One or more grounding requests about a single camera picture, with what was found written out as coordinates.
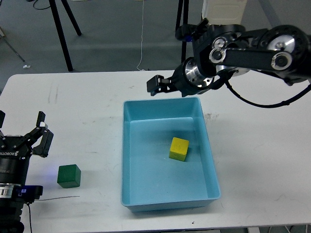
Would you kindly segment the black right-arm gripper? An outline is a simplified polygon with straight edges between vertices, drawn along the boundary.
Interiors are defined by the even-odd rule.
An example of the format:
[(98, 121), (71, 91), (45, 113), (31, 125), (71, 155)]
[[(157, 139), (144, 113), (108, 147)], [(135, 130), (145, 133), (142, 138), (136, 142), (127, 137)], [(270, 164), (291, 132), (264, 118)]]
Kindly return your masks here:
[(210, 89), (214, 82), (214, 77), (204, 76), (198, 68), (193, 57), (186, 59), (174, 71), (170, 79), (165, 79), (161, 75), (155, 75), (147, 82), (147, 92), (151, 96), (158, 93), (169, 93), (175, 88), (181, 92), (182, 97), (203, 94)]

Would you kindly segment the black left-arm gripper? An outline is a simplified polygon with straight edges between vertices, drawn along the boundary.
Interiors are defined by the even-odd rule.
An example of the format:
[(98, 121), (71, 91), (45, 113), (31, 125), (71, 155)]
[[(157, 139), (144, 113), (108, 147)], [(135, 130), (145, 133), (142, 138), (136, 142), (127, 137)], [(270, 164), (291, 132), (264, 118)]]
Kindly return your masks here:
[[(21, 135), (4, 135), (0, 133), (0, 169), (1, 170), (28, 170), (31, 151), (33, 155), (47, 157), (54, 134), (44, 122), (45, 113), (38, 112), (36, 133)], [(5, 112), (0, 110), (0, 128), (5, 119)], [(32, 149), (36, 139), (41, 138), (39, 145)]]

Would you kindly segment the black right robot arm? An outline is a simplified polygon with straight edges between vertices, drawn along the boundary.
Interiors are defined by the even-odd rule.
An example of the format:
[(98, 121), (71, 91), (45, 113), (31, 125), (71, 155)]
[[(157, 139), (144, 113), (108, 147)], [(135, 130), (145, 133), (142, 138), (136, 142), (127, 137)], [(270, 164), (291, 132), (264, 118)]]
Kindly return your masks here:
[(171, 77), (152, 77), (147, 82), (151, 95), (202, 94), (250, 70), (282, 79), (287, 85), (311, 77), (311, 38), (292, 25), (247, 31), (242, 25), (212, 25), (204, 19), (198, 25), (183, 24), (175, 36), (192, 43), (193, 56)]

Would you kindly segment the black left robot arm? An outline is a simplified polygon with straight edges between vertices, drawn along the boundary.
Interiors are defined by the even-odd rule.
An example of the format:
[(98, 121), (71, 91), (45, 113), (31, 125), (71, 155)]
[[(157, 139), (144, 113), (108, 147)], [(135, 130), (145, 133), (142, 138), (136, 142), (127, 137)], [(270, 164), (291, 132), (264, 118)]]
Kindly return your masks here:
[(38, 113), (36, 126), (22, 135), (0, 134), (0, 231), (22, 233), (22, 209), (43, 194), (40, 185), (26, 185), (30, 158), (47, 157), (53, 133), (45, 124), (45, 114)]

